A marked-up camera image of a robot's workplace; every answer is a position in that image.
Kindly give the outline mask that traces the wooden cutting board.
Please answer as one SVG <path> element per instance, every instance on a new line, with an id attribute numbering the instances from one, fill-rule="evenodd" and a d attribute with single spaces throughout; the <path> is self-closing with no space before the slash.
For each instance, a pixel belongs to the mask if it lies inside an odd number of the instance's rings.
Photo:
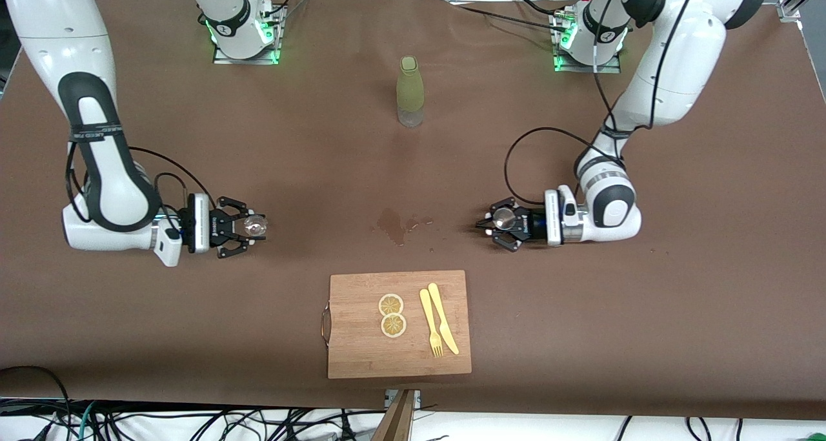
<path id="1" fill-rule="evenodd" d="M 419 299 L 430 283 L 439 286 L 443 309 L 459 354 L 442 339 L 435 358 Z M 387 338 L 380 327 L 378 301 L 384 294 L 404 300 L 407 330 Z M 327 305 L 328 377 L 331 379 L 411 378 L 466 375 L 472 370 L 466 274 L 462 270 L 333 274 Z"/>

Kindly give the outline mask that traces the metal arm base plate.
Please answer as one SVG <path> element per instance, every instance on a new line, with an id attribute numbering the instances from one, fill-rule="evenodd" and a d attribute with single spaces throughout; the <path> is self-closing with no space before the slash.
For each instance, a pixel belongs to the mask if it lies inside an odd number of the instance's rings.
<path id="1" fill-rule="evenodd" d="M 213 29 L 213 63 L 226 65 L 277 65 L 287 18 L 286 8 L 275 9 L 272 2 L 262 0 L 256 15 L 239 29 L 229 41 L 219 40 Z"/>
<path id="2" fill-rule="evenodd" d="M 608 32 L 610 42 L 597 41 L 597 52 L 594 52 L 592 44 L 595 38 L 587 29 L 578 26 L 575 6 L 555 10 L 549 15 L 549 21 L 551 26 L 561 27 L 561 31 L 552 31 L 555 71 L 620 73 L 620 52 L 623 39 L 628 34 L 626 27 L 619 34 Z"/>

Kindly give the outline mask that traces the yellow plastic knife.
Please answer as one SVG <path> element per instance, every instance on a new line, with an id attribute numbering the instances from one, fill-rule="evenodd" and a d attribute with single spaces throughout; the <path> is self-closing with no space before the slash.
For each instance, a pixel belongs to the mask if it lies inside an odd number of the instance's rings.
<path id="1" fill-rule="evenodd" d="M 439 286 L 436 283 L 430 283 L 430 285 L 428 285 L 428 293 L 430 293 L 430 299 L 432 300 L 433 305 L 436 306 L 436 311 L 439 316 L 439 333 L 443 341 L 452 353 L 459 354 L 458 345 L 447 322 Z"/>

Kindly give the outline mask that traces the green sleeved glass bottle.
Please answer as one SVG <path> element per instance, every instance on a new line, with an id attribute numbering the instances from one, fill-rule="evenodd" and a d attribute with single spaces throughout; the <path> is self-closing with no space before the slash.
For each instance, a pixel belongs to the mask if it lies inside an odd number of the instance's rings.
<path id="1" fill-rule="evenodd" d="M 425 91 L 414 56 L 404 56 L 396 79 L 396 115 L 406 127 L 416 127 L 424 121 Z"/>

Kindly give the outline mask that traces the yellow plastic fork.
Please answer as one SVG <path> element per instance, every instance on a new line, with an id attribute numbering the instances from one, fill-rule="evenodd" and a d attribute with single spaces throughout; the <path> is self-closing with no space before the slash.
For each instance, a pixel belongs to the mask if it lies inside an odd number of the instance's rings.
<path id="1" fill-rule="evenodd" d="M 427 289 L 422 289 L 419 292 L 419 299 L 421 299 L 426 323 L 428 325 L 428 332 L 430 333 L 428 336 L 428 341 L 430 342 L 431 352 L 435 358 L 441 358 L 443 356 L 442 338 L 436 329 L 436 321 L 434 320 L 433 303 L 431 300 L 430 291 Z"/>

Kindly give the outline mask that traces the wooden post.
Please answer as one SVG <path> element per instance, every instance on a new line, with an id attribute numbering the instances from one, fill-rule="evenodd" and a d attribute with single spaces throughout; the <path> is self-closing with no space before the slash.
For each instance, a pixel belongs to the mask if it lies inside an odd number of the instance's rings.
<path id="1" fill-rule="evenodd" d="M 401 390 L 386 410 L 370 441 L 409 441 L 415 409 L 410 389 Z"/>

